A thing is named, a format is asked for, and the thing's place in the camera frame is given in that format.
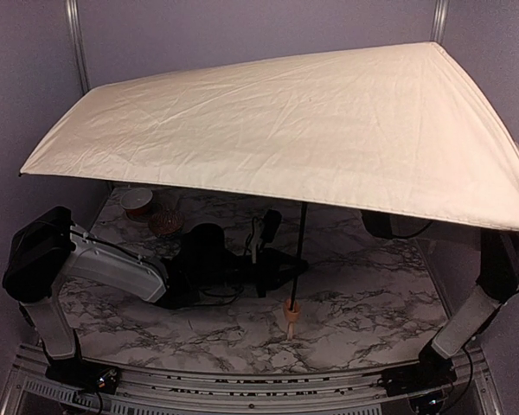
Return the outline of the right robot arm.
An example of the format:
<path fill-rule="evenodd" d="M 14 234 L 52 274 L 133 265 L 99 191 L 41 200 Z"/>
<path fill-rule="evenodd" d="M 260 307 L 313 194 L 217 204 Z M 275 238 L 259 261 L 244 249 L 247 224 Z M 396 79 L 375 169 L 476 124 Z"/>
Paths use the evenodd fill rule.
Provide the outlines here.
<path fill-rule="evenodd" d="M 403 234 L 401 225 L 416 225 L 420 220 L 368 210 L 362 210 L 361 217 L 365 229 L 376 238 L 477 243 L 479 274 L 469 296 L 419 351 L 416 363 L 383 370 L 378 384 L 393 397 L 455 381 L 452 357 L 484 332 L 500 309 L 519 294 L 519 231 L 429 220 L 419 230 Z"/>

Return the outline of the cream and black umbrella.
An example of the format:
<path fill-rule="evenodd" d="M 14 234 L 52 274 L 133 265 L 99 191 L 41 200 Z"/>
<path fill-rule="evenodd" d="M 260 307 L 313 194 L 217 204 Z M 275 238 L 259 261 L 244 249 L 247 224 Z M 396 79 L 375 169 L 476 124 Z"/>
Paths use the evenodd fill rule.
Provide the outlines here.
<path fill-rule="evenodd" d="M 519 231 L 519 144 L 435 42 L 98 86 L 21 175 L 216 190 Z"/>

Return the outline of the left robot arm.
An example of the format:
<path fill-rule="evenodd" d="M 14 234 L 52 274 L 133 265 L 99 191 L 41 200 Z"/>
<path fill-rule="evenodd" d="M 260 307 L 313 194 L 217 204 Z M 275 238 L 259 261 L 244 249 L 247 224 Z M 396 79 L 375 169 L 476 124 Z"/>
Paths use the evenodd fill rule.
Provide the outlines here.
<path fill-rule="evenodd" d="M 297 252 L 271 248 L 280 212 L 254 219 L 244 252 L 226 247 L 224 230 L 214 223 L 194 226 L 172 259 L 145 257 L 97 238 L 77 226 L 66 207 L 54 207 L 18 231 L 11 242 L 3 288 L 15 299 L 40 336 L 48 361 L 46 377 L 85 393 L 114 394 L 120 370 L 83 358 L 80 341 L 59 301 L 68 277 L 119 289 L 167 310 L 199 305 L 207 288 L 225 284 L 255 287 L 259 297 L 308 270 Z"/>

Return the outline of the red patterned bowl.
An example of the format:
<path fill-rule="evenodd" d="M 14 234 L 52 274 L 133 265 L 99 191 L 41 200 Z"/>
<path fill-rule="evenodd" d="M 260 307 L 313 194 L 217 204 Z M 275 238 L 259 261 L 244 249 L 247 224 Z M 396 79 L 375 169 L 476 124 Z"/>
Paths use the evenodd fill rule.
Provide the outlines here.
<path fill-rule="evenodd" d="M 159 236 L 177 233 L 183 228 L 183 225 L 183 214 L 174 210 L 164 210 L 153 214 L 148 221 L 149 229 Z"/>

